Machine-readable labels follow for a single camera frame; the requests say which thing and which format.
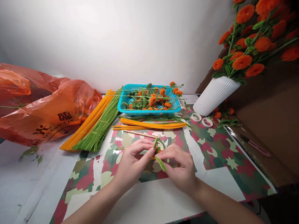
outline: white vase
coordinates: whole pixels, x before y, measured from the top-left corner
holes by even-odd
[[[239,82],[226,76],[213,78],[193,105],[193,110],[201,116],[209,115],[240,85]]]

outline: flower stem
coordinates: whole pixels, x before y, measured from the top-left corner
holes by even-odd
[[[235,31],[236,31],[236,29],[237,29],[237,14],[238,14],[238,11],[239,11],[239,5],[237,5],[237,9],[236,9],[235,23],[234,23],[234,31],[233,31],[233,36],[232,36],[232,38],[231,38],[230,49],[229,49],[229,51],[228,51],[228,54],[230,54],[231,47],[233,46],[233,41],[234,41],[234,37],[235,37]]]

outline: right hand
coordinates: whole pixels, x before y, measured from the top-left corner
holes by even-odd
[[[175,168],[165,162],[164,165],[166,174],[178,189],[191,197],[198,191],[200,181],[195,176],[194,162],[190,153],[185,152],[176,144],[171,144],[156,156],[161,160],[176,160],[178,166]]]

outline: white tape roll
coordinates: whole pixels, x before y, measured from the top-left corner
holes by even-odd
[[[201,117],[201,115],[199,115],[199,114],[197,114],[197,113],[193,113],[193,114],[191,115],[191,119],[192,119],[193,121],[195,121],[195,122],[200,122],[200,121],[202,120],[202,117]]]
[[[205,127],[208,127],[208,128],[210,128],[210,127],[213,126],[213,122],[212,122],[210,119],[208,119],[208,118],[204,118],[204,119],[202,120],[202,124],[203,124]]]

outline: flower bouquet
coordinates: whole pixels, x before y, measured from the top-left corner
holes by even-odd
[[[232,94],[247,79],[263,72],[270,58],[280,54],[279,62],[299,58],[298,28],[293,22],[296,12],[291,12],[286,0],[252,0],[242,7],[245,0],[234,0],[235,20],[230,30],[219,40],[228,55],[213,64],[212,81],[194,104],[200,115],[210,114],[224,99]],[[246,23],[258,14],[254,25]]]

